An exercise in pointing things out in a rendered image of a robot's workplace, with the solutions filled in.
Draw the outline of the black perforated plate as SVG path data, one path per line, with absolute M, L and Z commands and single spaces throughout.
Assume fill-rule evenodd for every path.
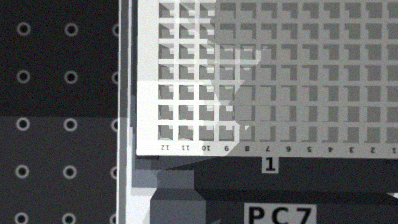
M 0 0 L 0 224 L 116 224 L 119 0 Z

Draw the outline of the white well plate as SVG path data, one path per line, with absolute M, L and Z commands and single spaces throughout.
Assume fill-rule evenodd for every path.
M 398 159 L 398 0 L 138 0 L 137 155 Z

